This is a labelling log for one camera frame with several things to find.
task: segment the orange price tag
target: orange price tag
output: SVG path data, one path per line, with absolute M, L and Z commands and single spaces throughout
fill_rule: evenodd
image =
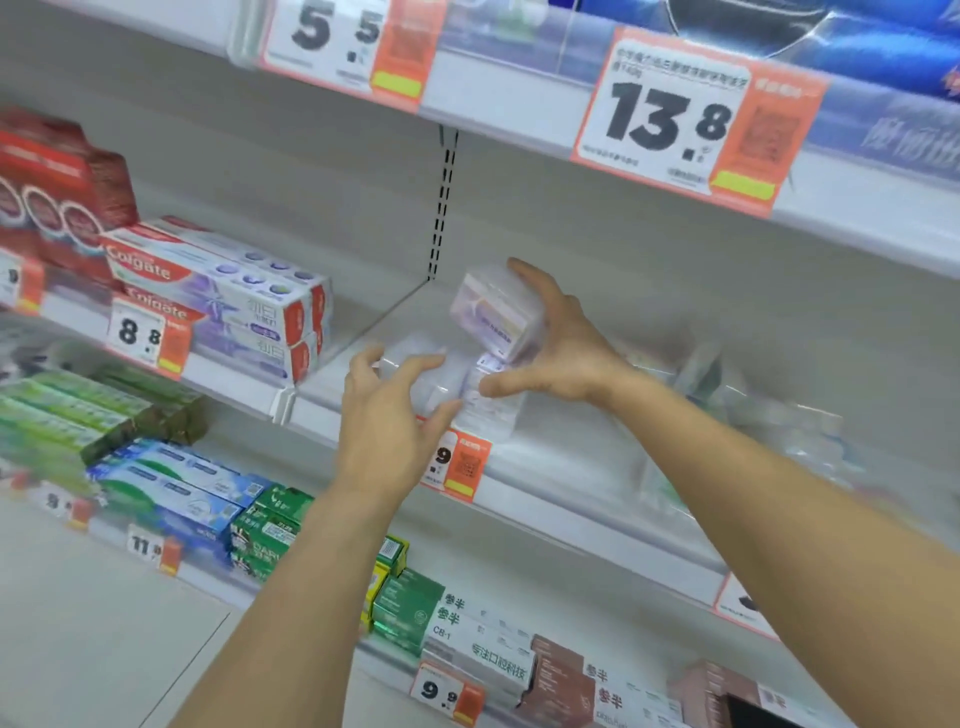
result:
M 769 217 L 829 79 L 617 28 L 571 159 Z
M 0 304 L 27 316 L 39 316 L 43 286 L 39 260 L 0 248 Z
M 179 379 L 190 354 L 193 324 L 203 316 L 137 289 L 129 296 L 114 294 L 105 345 L 110 352 Z
M 476 725 L 486 701 L 479 685 L 465 683 L 427 662 L 420 663 L 410 696 L 468 728 Z
M 416 113 L 445 16 L 446 0 L 273 0 L 259 62 Z
M 437 454 L 423 474 L 421 485 L 473 503 L 491 444 L 455 429 L 448 430 L 437 445 Z

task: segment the right hand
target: right hand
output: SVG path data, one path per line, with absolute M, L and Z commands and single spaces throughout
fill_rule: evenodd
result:
M 507 397 L 531 390 L 608 406 L 614 375 L 630 371 L 630 365 L 584 315 L 577 297 L 565 295 L 553 276 L 513 257 L 507 265 L 543 300 L 546 341 L 529 366 L 485 376 L 480 394 Z

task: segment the hand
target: hand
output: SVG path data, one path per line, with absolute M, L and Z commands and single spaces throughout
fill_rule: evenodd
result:
M 565 296 L 552 276 L 516 258 L 507 264 L 540 294 L 546 308 L 546 341 L 529 366 L 485 376 L 480 394 L 506 397 L 532 390 L 608 406 L 613 375 L 630 371 L 630 365 L 584 315 L 577 297 Z
M 444 356 L 411 356 L 381 381 L 372 364 L 382 354 L 383 347 L 375 346 L 350 360 L 334 486 L 382 504 L 392 516 L 426 472 L 460 401 L 444 402 L 421 424 L 410 387 L 423 372 L 443 364 Z

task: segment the red toothpaste box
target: red toothpaste box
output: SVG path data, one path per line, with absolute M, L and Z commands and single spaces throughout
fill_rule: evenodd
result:
M 112 284 L 100 234 L 137 220 L 124 158 L 62 135 L 15 129 L 0 125 L 0 210 L 6 218 L 0 225 L 32 223 L 40 232 L 41 257 Z

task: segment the left hand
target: left hand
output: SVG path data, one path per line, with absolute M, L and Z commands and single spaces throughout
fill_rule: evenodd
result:
M 334 485 L 382 503 L 392 516 L 423 478 L 460 401 L 444 402 L 421 424 L 410 403 L 410 387 L 423 372 L 443 364 L 444 356 L 411 356 L 381 381 L 372 364 L 382 354 L 383 347 L 375 346 L 350 360 Z

